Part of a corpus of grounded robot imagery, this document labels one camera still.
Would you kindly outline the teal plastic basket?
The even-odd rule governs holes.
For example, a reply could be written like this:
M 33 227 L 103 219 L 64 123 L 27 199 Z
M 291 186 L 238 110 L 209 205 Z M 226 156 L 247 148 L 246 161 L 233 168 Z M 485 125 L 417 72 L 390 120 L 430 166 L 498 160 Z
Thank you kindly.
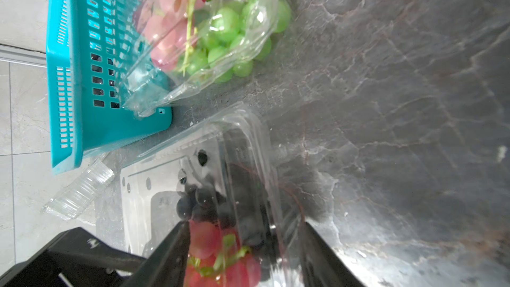
M 170 108 L 138 118 L 121 105 L 116 62 L 126 28 L 117 13 L 123 8 L 115 0 L 49 0 L 46 70 L 55 174 L 171 125 Z

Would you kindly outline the green grape bunch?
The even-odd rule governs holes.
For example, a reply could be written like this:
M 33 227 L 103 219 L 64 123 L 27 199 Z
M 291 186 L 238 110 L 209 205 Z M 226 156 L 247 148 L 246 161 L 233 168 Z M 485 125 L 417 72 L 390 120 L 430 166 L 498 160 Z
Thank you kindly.
M 187 24 L 191 44 L 178 58 L 175 71 L 200 86 L 228 82 L 251 74 L 255 61 L 271 52 L 273 34 L 288 28 L 291 10 L 286 0 L 212 0 L 215 9 L 197 26 Z

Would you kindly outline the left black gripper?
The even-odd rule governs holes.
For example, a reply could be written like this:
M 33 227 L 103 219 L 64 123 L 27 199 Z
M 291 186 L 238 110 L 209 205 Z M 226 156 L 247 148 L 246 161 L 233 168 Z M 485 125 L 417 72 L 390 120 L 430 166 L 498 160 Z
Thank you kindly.
M 121 286 L 116 270 L 135 272 L 145 258 L 112 248 L 81 227 L 59 234 L 47 252 L 17 264 L 2 286 Z

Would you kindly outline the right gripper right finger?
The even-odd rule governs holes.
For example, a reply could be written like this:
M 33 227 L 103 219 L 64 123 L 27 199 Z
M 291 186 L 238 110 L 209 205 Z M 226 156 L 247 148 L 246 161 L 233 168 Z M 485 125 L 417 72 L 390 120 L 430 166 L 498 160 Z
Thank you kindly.
M 298 227 L 298 239 L 304 286 L 364 287 L 308 222 Z

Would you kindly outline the red grape bunch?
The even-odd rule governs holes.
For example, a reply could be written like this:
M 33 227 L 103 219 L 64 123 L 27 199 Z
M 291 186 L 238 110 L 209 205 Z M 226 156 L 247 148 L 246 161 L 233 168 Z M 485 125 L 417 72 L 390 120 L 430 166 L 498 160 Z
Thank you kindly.
M 191 242 L 184 286 L 255 287 L 262 281 L 261 261 L 242 244 L 234 228 L 219 223 L 189 222 Z
M 133 24 L 147 45 L 155 67 L 171 73 L 190 59 L 197 42 L 198 13 L 212 0 L 138 0 Z

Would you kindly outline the clear clamshell container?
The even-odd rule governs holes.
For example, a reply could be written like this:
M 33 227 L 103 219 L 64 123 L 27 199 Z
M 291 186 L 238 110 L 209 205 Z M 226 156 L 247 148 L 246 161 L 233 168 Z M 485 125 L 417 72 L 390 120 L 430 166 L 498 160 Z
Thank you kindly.
M 70 185 L 44 204 L 41 212 L 65 221 L 82 215 L 115 178 L 114 165 L 107 156 L 97 157 Z
M 287 0 L 114 0 L 122 106 L 143 118 L 248 77 L 292 19 Z
M 301 286 L 296 198 L 266 125 L 234 104 L 139 154 L 120 174 L 127 249 L 150 256 L 188 223 L 186 286 Z

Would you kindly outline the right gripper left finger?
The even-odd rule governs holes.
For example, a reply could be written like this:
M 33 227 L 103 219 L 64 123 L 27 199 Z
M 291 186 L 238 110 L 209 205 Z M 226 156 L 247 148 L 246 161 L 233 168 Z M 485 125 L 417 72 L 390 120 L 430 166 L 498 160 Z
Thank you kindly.
M 131 275 L 129 286 L 183 286 L 190 242 L 189 222 L 181 221 Z

